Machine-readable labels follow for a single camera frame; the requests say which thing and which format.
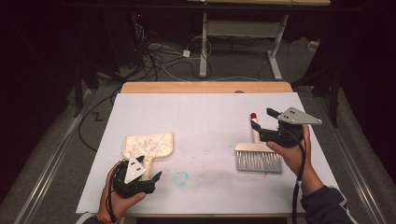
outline white table surface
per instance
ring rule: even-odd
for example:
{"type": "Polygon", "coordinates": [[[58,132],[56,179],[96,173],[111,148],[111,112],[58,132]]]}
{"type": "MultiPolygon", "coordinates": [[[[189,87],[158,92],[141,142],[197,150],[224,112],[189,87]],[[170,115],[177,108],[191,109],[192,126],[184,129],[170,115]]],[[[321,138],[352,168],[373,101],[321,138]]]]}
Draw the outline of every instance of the white table surface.
{"type": "MultiPolygon", "coordinates": [[[[123,159],[126,136],[172,133],[174,151],[152,166],[154,175],[163,171],[154,193],[126,216],[287,217],[295,175],[284,162],[281,175],[238,172],[234,147],[252,142],[251,113],[262,128],[274,130],[277,120],[266,108],[283,112],[291,106],[304,111],[297,93],[120,93],[77,213],[97,212],[106,174],[123,159]]],[[[338,187],[312,129],[311,142],[319,177],[338,187]]],[[[300,203],[298,212],[304,212],[300,203]]]]}

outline sleeve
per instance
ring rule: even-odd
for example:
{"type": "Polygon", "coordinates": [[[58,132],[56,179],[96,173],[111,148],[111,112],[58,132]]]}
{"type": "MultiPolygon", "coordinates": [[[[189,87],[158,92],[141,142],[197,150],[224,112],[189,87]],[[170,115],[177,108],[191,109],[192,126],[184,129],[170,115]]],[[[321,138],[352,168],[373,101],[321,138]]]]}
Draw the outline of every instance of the sleeve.
{"type": "Polygon", "coordinates": [[[305,209],[305,219],[314,223],[358,223],[347,210],[347,199],[335,188],[324,186],[321,189],[303,196],[301,199],[305,209]]]}
{"type": "Polygon", "coordinates": [[[103,224],[101,221],[99,221],[93,214],[91,213],[84,213],[76,224],[103,224]]]}

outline hand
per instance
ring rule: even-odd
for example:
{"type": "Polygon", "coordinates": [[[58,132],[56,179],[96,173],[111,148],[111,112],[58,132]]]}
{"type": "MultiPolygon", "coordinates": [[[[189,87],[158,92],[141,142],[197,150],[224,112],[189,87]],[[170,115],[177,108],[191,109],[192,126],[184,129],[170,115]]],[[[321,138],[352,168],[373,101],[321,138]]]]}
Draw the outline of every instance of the hand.
{"type": "MultiPolygon", "coordinates": [[[[311,138],[309,133],[308,125],[303,125],[304,139],[301,141],[301,145],[305,147],[305,167],[311,165],[311,138]]],[[[302,153],[300,147],[296,145],[295,147],[282,147],[275,142],[267,142],[267,146],[271,148],[274,152],[281,155],[285,160],[285,163],[289,168],[298,175],[300,172],[302,153]]]]}
{"type": "MultiPolygon", "coordinates": [[[[303,195],[308,195],[322,188],[323,183],[321,182],[311,163],[311,138],[308,125],[304,124],[303,130],[304,139],[301,141],[301,145],[305,147],[305,166],[303,178],[301,180],[303,183],[301,185],[301,189],[303,191],[303,195]]],[[[267,146],[277,154],[281,155],[285,163],[296,175],[300,173],[303,155],[299,146],[282,147],[275,142],[267,142],[267,146]]]]}
{"type": "MultiPolygon", "coordinates": [[[[99,205],[99,211],[97,213],[98,216],[101,216],[101,217],[107,219],[108,221],[110,221],[110,214],[107,212],[107,209],[106,209],[106,198],[108,195],[108,188],[112,188],[112,186],[108,185],[108,181],[112,177],[111,174],[113,173],[113,171],[117,168],[117,166],[119,164],[120,164],[120,161],[117,162],[117,164],[114,165],[114,167],[107,174],[106,184],[102,191],[102,196],[101,196],[100,205],[99,205]]],[[[116,219],[120,220],[120,218],[122,218],[124,216],[124,214],[128,208],[130,208],[134,204],[142,201],[145,197],[146,197],[146,193],[140,192],[131,198],[124,199],[116,192],[112,192],[111,193],[111,203],[112,203],[112,208],[113,208],[113,214],[114,214],[114,216],[116,216],[116,219]]]]}

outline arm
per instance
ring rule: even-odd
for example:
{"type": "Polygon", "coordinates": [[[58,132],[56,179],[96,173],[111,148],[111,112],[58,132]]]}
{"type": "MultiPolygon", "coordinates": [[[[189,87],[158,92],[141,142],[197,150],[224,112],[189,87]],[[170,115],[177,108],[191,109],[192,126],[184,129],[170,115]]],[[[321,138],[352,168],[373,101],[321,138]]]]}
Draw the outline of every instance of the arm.
{"type": "MultiPolygon", "coordinates": [[[[110,214],[107,212],[107,208],[106,208],[107,197],[108,197],[108,188],[111,188],[111,186],[109,186],[108,183],[109,183],[110,178],[112,178],[111,174],[113,173],[113,171],[116,169],[116,167],[119,164],[120,164],[120,161],[116,165],[114,165],[114,167],[107,174],[106,184],[102,191],[102,196],[100,199],[98,213],[96,214],[95,217],[83,218],[84,219],[83,220],[84,222],[82,222],[83,224],[111,223],[110,214]]],[[[130,208],[131,206],[133,206],[136,203],[139,203],[146,197],[146,193],[140,192],[140,193],[137,193],[136,195],[134,195],[133,197],[127,198],[127,199],[122,198],[116,192],[112,192],[110,196],[111,196],[114,216],[116,217],[117,220],[120,220],[120,218],[122,218],[124,216],[124,214],[128,208],[130,208]]]]}
{"type": "MultiPolygon", "coordinates": [[[[301,189],[302,206],[308,223],[355,223],[347,211],[347,199],[337,190],[323,185],[311,163],[311,140],[308,125],[303,125],[305,146],[305,165],[301,189]]],[[[281,155],[289,168],[298,175],[302,153],[298,146],[284,148],[274,142],[267,146],[281,155]]]]}

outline table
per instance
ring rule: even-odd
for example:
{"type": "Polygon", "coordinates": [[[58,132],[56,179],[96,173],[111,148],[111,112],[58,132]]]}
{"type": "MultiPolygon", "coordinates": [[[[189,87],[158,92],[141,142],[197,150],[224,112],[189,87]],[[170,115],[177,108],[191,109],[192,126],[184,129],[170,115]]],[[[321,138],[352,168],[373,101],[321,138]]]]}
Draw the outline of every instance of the table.
{"type": "MultiPolygon", "coordinates": [[[[152,173],[163,171],[155,192],[126,216],[289,217],[295,175],[286,164],[281,175],[237,172],[234,147],[252,141],[251,112],[266,128],[275,129],[277,121],[265,115],[265,108],[280,111],[291,105],[304,110],[285,82],[125,83],[77,213],[97,211],[103,187],[97,183],[103,183],[108,170],[122,159],[125,136],[170,132],[174,151],[153,163],[152,173]]],[[[337,186],[311,132],[313,165],[324,183],[337,186]]],[[[301,206],[298,212],[304,212],[301,206]]]]}
{"type": "MultiPolygon", "coordinates": [[[[330,4],[330,0],[208,0],[204,2],[206,5],[208,3],[286,6],[328,6],[330,4]]],[[[288,17],[289,15],[283,15],[280,22],[213,21],[207,18],[207,13],[204,13],[202,22],[203,31],[199,76],[206,77],[207,56],[209,55],[206,44],[208,35],[274,37],[274,46],[271,50],[267,51],[267,56],[273,71],[274,79],[282,80],[282,75],[280,74],[279,66],[277,65],[276,61],[276,54],[280,45],[280,41],[282,40],[283,32],[286,28],[288,17]]]]}

